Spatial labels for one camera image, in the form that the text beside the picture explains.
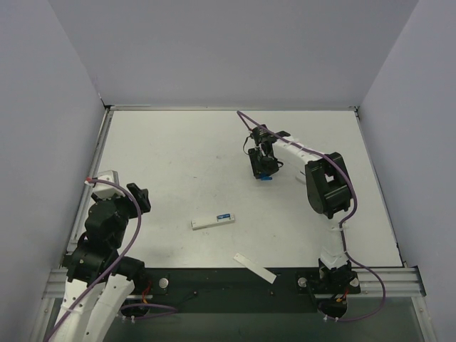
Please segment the long white remote control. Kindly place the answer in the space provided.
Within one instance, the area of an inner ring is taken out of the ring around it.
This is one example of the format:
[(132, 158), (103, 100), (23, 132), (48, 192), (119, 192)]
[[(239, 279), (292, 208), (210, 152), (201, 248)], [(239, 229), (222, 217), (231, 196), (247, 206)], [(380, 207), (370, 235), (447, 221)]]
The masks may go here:
[(215, 216), (210, 216), (210, 217), (203, 217), (199, 219), (193, 219), (190, 222), (190, 226), (192, 230), (198, 230), (198, 229), (206, 229), (210, 227), (218, 227), (220, 225), (224, 224), (231, 224), (236, 221), (235, 216), (230, 213), (232, 218), (231, 219), (223, 219), (223, 220), (217, 220), (217, 215)]

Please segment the white remote battery cover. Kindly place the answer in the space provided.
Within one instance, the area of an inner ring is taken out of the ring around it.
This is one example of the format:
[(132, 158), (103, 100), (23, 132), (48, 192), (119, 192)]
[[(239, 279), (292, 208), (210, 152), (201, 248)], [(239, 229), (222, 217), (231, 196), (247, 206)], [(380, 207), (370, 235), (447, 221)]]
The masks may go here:
[(254, 263), (252, 260), (244, 256), (243, 254), (236, 253), (233, 257), (237, 263), (241, 264), (243, 267), (247, 268), (263, 280), (267, 281), (270, 284), (273, 284), (276, 280), (276, 274), (269, 271), (268, 269), (259, 266), (258, 264)]

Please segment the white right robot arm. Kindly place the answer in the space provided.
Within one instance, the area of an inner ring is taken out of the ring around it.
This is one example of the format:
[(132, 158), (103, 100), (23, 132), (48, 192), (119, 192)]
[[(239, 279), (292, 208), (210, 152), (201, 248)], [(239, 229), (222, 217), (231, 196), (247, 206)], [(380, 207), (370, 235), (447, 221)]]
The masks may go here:
[[(339, 153), (311, 152), (289, 133), (272, 134), (265, 125), (252, 128), (249, 138), (254, 141), (254, 147), (246, 154), (255, 178), (270, 178), (287, 162), (297, 168), (296, 179), (305, 184), (307, 199), (317, 214), (332, 220), (336, 213), (349, 210), (353, 196), (345, 162)], [(353, 282), (355, 272), (345, 254), (340, 228), (329, 227), (323, 233), (318, 267), (324, 284), (343, 286)]]

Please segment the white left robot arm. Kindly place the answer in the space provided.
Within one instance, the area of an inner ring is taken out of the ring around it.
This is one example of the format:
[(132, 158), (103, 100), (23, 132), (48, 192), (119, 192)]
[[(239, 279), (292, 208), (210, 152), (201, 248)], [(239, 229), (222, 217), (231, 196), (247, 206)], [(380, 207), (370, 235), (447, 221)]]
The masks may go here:
[(101, 178), (86, 182), (94, 203), (76, 249), (63, 260), (65, 292), (46, 341), (102, 341), (127, 296), (147, 281), (144, 262), (126, 255), (133, 243), (122, 243), (129, 221), (151, 210), (148, 190)]

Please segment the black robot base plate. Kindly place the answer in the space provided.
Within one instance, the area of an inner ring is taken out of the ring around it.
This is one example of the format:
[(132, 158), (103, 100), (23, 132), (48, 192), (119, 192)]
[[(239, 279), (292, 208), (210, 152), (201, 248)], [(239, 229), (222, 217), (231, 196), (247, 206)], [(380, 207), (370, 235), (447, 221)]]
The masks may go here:
[(125, 312), (145, 314), (151, 300), (159, 310), (184, 314), (302, 314), (316, 311), (316, 296), (329, 301), (359, 294), (358, 275), (349, 266), (341, 271), (321, 268), (272, 269), (267, 281), (246, 268), (147, 268), (143, 262), (125, 257), (111, 271), (133, 283), (121, 301)]

